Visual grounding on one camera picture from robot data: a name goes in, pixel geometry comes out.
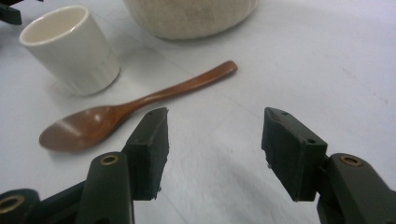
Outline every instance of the brown spoon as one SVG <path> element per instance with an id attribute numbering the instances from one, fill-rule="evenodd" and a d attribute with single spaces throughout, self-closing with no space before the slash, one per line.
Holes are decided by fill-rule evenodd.
<path id="1" fill-rule="evenodd" d="M 93 147 L 106 139 L 128 115 L 137 109 L 172 96 L 213 83 L 237 70 L 228 61 L 190 80 L 154 92 L 124 105 L 104 105 L 86 109 L 60 119 L 40 135 L 40 145 L 55 151 L 79 151 Z"/>

